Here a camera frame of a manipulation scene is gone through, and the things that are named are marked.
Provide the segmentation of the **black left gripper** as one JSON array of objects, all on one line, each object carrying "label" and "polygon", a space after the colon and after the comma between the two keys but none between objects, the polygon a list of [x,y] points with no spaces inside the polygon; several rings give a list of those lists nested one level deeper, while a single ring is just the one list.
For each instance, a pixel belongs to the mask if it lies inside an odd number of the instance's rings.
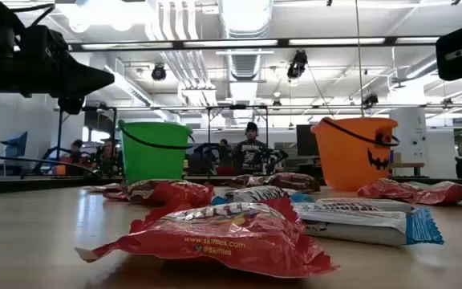
[{"label": "black left gripper", "polygon": [[60,65],[58,71],[35,70],[22,73],[17,92],[25,97],[33,93],[49,94],[56,98],[62,111],[78,115],[84,97],[115,82],[108,71],[90,66],[86,56],[73,56]]}]

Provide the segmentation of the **red Skittles candy bag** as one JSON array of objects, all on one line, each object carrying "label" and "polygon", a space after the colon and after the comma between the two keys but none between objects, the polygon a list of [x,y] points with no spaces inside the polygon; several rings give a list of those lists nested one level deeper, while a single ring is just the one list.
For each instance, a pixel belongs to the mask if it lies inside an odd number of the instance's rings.
[{"label": "red Skittles candy bag", "polygon": [[88,185],[84,186],[82,190],[88,193],[119,193],[122,191],[120,184],[111,183],[106,185]]},{"label": "red Skittles candy bag", "polygon": [[232,202],[135,220],[128,234],[93,250],[77,249],[92,263],[114,250],[163,259],[212,259],[240,271],[306,278],[336,269],[304,232],[287,198]]},{"label": "red Skittles candy bag", "polygon": [[162,181],[154,190],[155,199],[170,209],[187,210],[208,206],[214,195],[214,188],[190,181]]},{"label": "red Skittles candy bag", "polygon": [[413,203],[424,205],[451,205],[462,201],[462,185],[454,185],[448,190],[421,190],[415,194]]},{"label": "red Skittles candy bag", "polygon": [[413,201],[419,190],[391,179],[378,179],[358,190],[359,197]]},{"label": "red Skittles candy bag", "polygon": [[124,192],[111,192],[104,191],[102,193],[103,197],[109,201],[121,201],[121,202],[130,202],[130,197]]}]

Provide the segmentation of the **person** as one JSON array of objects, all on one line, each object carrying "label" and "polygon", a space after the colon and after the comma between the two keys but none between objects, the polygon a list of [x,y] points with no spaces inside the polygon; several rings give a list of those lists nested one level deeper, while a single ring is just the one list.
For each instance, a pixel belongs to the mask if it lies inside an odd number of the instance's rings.
[{"label": "person", "polygon": [[123,154],[117,150],[113,139],[105,139],[103,147],[96,152],[92,168],[109,177],[123,173]]},{"label": "person", "polygon": [[72,164],[81,165],[83,161],[81,148],[83,147],[83,141],[81,139],[74,140],[71,143],[70,159]]},{"label": "person", "polygon": [[258,127],[254,122],[247,124],[245,136],[233,150],[233,168],[238,174],[262,173],[267,145],[257,139]]},{"label": "person", "polygon": [[219,166],[222,168],[233,167],[233,148],[229,145],[226,139],[221,139],[219,142],[218,153],[219,153]]}]

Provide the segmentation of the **blue-lit computer monitor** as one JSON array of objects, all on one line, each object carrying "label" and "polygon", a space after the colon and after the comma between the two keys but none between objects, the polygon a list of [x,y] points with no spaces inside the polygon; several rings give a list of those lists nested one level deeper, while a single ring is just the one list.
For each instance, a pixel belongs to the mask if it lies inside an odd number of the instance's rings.
[{"label": "blue-lit computer monitor", "polygon": [[6,157],[24,157],[26,153],[26,142],[28,132],[12,137],[5,141]]}]

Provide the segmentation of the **green plastic bucket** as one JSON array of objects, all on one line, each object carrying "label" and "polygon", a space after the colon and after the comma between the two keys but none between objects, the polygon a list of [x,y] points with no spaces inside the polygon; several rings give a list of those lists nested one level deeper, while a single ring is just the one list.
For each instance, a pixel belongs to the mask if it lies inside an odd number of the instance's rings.
[{"label": "green plastic bucket", "polygon": [[178,180],[193,146],[189,127],[169,122],[118,121],[124,176],[129,185],[145,180]]}]

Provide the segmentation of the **wooden bench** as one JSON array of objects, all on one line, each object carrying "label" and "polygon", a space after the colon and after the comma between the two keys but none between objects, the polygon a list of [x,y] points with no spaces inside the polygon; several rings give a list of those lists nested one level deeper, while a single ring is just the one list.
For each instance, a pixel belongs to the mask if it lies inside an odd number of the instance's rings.
[{"label": "wooden bench", "polygon": [[399,163],[391,163],[389,164],[388,168],[391,172],[394,169],[413,169],[413,175],[415,177],[421,176],[421,169],[425,166],[423,162],[399,162]]}]

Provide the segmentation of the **orange jack-o'-lantern bucket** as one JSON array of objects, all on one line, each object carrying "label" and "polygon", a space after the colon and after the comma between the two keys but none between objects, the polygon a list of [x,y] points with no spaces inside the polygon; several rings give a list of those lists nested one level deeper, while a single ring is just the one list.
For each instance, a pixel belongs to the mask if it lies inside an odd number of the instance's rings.
[{"label": "orange jack-o'-lantern bucket", "polygon": [[315,135],[327,186],[356,191],[389,173],[391,149],[399,144],[392,135],[396,120],[360,117],[321,119],[310,131]]}]

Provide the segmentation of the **black computer monitor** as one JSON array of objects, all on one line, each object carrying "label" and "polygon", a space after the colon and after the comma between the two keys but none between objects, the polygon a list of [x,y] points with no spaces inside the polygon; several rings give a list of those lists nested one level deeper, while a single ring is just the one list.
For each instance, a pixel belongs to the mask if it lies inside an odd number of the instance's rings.
[{"label": "black computer monitor", "polygon": [[311,124],[298,124],[296,126],[297,154],[301,157],[316,157],[318,143],[316,136],[311,132]]}]

